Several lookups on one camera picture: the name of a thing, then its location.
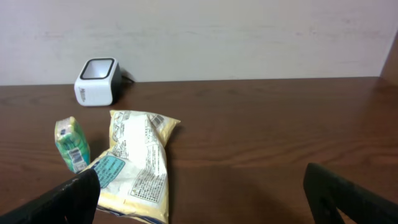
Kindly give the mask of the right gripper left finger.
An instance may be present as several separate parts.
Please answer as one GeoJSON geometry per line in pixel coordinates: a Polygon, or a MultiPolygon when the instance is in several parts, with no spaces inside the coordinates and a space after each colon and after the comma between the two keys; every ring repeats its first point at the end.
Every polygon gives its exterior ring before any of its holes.
{"type": "Polygon", "coordinates": [[[1,215],[1,224],[91,224],[100,196],[95,170],[87,169],[39,198],[1,215]]]}

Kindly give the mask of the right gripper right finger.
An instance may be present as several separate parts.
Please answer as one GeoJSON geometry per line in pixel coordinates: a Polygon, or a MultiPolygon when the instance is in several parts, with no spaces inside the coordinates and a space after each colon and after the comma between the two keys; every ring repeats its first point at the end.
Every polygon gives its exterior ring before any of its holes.
{"type": "Polygon", "coordinates": [[[397,204],[309,163],[303,189],[315,223],[343,223],[340,212],[356,223],[397,223],[397,204]]]}

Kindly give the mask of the teal Kleenex tissue pack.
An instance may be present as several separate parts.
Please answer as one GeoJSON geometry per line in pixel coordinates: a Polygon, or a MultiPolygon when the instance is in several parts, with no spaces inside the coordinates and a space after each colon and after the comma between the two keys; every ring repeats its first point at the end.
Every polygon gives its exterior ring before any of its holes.
{"type": "Polygon", "coordinates": [[[55,123],[55,145],[68,169],[77,174],[90,164],[90,147],[74,117],[55,123]]]}

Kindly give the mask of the cream yellow snack bag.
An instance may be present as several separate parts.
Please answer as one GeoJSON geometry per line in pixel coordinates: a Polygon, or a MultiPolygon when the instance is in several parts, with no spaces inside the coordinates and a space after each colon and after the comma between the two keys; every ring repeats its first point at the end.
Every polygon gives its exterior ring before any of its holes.
{"type": "Polygon", "coordinates": [[[168,223],[165,146],[179,120],[157,113],[112,110],[109,149],[89,167],[96,171],[97,209],[144,223],[168,223]]]}

